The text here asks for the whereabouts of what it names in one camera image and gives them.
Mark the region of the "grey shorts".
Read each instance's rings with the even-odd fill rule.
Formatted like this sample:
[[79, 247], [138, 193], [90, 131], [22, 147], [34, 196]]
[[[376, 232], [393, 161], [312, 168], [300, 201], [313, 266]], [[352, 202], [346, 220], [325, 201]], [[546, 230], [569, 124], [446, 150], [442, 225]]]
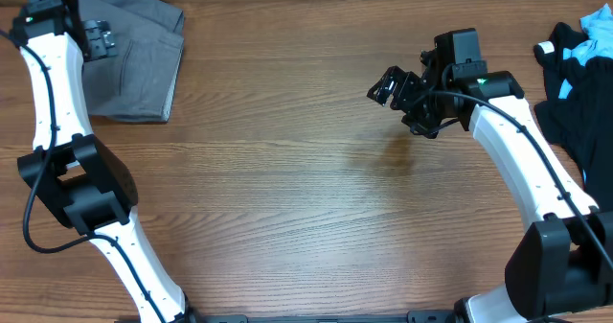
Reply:
[[128, 123], [165, 123], [183, 55], [185, 16], [160, 0], [79, 0], [83, 20], [109, 24], [118, 55], [86, 62], [88, 113]]

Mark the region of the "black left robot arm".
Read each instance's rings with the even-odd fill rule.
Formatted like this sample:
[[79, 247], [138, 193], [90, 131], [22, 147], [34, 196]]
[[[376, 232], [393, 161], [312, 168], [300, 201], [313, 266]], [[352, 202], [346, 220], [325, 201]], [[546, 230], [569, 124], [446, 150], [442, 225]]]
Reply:
[[[2, 36], [20, 51], [34, 93], [33, 150], [17, 160], [31, 189], [22, 222], [28, 247], [54, 254], [90, 242], [119, 276], [140, 321], [198, 321], [197, 311], [148, 241], [129, 169], [90, 124], [83, 65], [117, 56], [108, 23], [82, 20], [79, 0], [27, 0]], [[56, 247], [37, 245], [30, 233], [36, 200], [79, 238]]]

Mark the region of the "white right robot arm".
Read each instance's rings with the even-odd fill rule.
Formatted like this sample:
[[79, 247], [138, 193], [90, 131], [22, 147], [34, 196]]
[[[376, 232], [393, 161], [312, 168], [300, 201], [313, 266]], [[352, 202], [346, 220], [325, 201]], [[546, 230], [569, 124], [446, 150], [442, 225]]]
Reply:
[[612, 302], [612, 217], [566, 172], [540, 132], [525, 93], [491, 72], [476, 30], [437, 35], [423, 72], [388, 68], [368, 97], [402, 112], [416, 136], [460, 124], [484, 148], [511, 191], [524, 235], [503, 283], [450, 310], [412, 311], [411, 322], [560, 322]]

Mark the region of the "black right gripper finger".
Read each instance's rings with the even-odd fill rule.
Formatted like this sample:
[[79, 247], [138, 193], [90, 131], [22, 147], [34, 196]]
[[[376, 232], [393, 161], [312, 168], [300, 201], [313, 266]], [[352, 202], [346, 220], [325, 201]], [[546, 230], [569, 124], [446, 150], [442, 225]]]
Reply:
[[390, 96], [389, 83], [387, 81], [378, 81], [367, 92], [367, 97], [377, 104], [384, 106]]
[[407, 73], [398, 66], [389, 67], [381, 78], [380, 88], [382, 90], [394, 91], [398, 86], [402, 86], [407, 78]]

